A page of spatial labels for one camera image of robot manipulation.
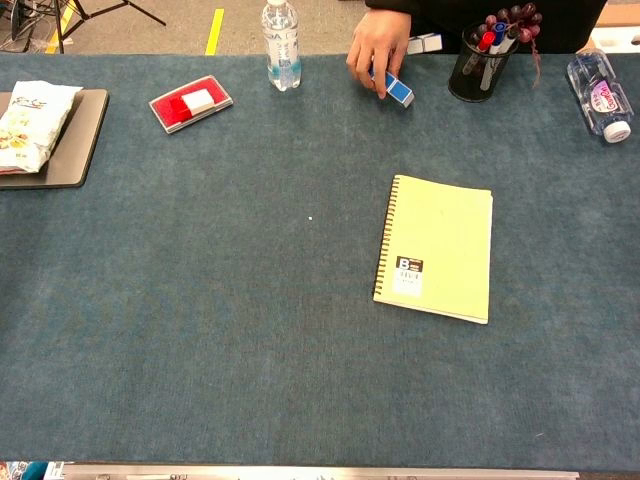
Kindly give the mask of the person's bare hand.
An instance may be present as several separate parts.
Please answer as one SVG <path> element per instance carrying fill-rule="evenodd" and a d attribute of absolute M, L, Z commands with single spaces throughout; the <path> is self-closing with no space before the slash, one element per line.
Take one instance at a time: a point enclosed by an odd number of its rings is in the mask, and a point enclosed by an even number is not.
<path fill-rule="evenodd" d="M 347 68 L 355 80 L 380 99 L 384 99 L 387 92 L 386 73 L 399 73 L 410 30 L 408 13 L 386 9 L 370 9 L 354 30 Z"/>

